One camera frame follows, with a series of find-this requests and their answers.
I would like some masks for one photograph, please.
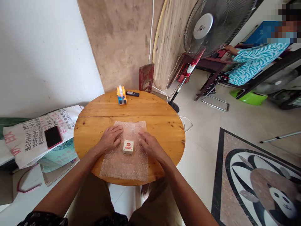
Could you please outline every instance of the panda floor design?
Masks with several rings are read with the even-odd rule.
[[[220,129],[212,215],[220,225],[300,225],[300,169]]]

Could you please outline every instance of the patterned blouse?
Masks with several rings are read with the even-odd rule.
[[[270,43],[239,50],[238,55],[233,60],[240,64],[228,72],[229,82],[234,85],[246,84],[265,66],[280,56],[288,46],[289,44],[286,43]]]
[[[58,217],[54,213],[34,211],[28,214],[24,221],[17,226],[67,226],[68,219]],[[130,226],[126,215],[114,213],[106,216],[94,223],[94,226]]]

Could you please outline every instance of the bubble wrap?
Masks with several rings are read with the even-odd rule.
[[[148,154],[139,143],[139,131],[146,131],[146,122],[121,122],[114,125],[123,127],[120,134],[120,145],[107,153],[103,159],[100,176],[121,178],[125,180],[147,181],[148,179]],[[134,141],[133,154],[123,153],[124,140]]]

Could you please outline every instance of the green basin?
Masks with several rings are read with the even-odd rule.
[[[241,89],[230,91],[230,95],[233,96],[234,98],[236,98],[239,91],[241,91]],[[251,92],[248,92],[243,97],[239,98],[239,100],[242,102],[245,102],[247,104],[260,106],[260,105],[262,105],[263,101],[266,98],[267,98],[266,94],[259,94],[259,93],[254,93],[253,91],[251,91]]]

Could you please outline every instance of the black remote control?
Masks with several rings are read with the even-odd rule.
[[[129,95],[129,96],[139,96],[139,93],[134,93],[134,92],[131,92],[131,91],[126,91],[125,94]]]

